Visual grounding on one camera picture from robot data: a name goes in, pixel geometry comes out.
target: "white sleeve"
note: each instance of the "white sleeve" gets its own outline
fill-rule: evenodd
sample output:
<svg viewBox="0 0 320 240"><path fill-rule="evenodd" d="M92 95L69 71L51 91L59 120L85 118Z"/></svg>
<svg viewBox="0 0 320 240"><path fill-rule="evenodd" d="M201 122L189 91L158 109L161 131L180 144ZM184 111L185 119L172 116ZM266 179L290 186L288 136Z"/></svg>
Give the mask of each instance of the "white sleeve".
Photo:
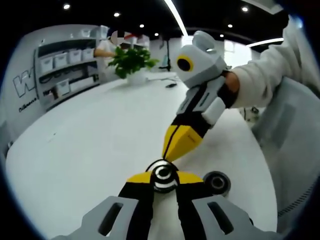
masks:
<svg viewBox="0 0 320 240"><path fill-rule="evenodd" d="M265 106L283 76L300 81L301 59L295 31L295 23L290 19L283 30L281 45L271 45L261 53L259 60L231 70L240 81L238 98L232 107Z"/></svg>
<svg viewBox="0 0 320 240"><path fill-rule="evenodd" d="M110 52L109 44L106 40L101 40L99 45L96 48L103 50L105 52Z"/></svg>

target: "yellow circle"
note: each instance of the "yellow circle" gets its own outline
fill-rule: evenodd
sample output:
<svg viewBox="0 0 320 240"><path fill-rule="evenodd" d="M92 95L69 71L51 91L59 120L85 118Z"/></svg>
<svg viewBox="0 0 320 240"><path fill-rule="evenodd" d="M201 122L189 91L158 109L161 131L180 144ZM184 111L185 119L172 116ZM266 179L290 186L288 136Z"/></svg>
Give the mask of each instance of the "yellow circle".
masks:
<svg viewBox="0 0 320 240"><path fill-rule="evenodd" d="M178 65L179 69L185 72L191 72L194 69L194 63L186 55L178 56L176 64Z"/></svg>

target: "hand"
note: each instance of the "hand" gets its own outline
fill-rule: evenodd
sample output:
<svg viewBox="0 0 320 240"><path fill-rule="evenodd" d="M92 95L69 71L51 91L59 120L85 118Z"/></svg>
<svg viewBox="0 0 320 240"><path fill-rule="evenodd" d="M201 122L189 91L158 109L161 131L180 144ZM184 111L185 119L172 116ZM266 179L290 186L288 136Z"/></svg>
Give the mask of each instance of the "hand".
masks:
<svg viewBox="0 0 320 240"><path fill-rule="evenodd" d="M230 71L225 72L223 75L225 77L225 84L228 86L229 90L233 93L238 92L240 89L238 76Z"/></svg>

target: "potted plant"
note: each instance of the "potted plant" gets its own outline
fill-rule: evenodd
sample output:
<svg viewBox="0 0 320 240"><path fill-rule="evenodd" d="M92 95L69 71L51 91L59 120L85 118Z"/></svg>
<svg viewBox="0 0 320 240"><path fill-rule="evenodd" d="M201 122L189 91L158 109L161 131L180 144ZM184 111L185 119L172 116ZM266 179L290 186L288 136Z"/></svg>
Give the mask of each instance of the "potted plant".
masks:
<svg viewBox="0 0 320 240"><path fill-rule="evenodd" d="M115 74L120 78L127 78L130 84L141 84L146 81L145 69L152 68L159 61L150 59L150 52L145 48L129 48L123 50L117 47L116 56L109 66L115 66Z"/></svg>

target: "black ceiling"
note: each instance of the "black ceiling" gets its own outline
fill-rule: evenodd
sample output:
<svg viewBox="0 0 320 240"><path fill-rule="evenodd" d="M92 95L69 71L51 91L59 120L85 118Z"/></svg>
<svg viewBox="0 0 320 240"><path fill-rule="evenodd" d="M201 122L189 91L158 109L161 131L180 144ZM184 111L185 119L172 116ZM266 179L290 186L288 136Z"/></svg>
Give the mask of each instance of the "black ceiling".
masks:
<svg viewBox="0 0 320 240"><path fill-rule="evenodd" d="M216 39L224 34L225 39L243 44L279 38L288 23L282 11L272 15L241 0L172 0L182 21L192 35L196 30L205 30ZM34 30L60 24L105 25L127 32L154 33L167 37L180 37L180 28L164 0L30 0L20 1L16 16L22 16L20 36ZM71 8L63 10L63 4ZM248 6L248 13L241 7ZM256 47L259 52L266 46Z"/></svg>

